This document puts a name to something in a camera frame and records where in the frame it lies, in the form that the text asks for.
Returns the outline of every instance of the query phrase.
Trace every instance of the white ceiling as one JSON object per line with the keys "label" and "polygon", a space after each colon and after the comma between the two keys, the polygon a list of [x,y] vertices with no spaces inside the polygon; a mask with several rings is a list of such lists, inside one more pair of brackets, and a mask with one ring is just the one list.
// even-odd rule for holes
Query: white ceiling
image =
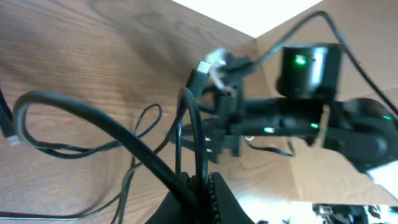
{"label": "white ceiling", "polygon": [[173,0],[253,38],[322,0]]}

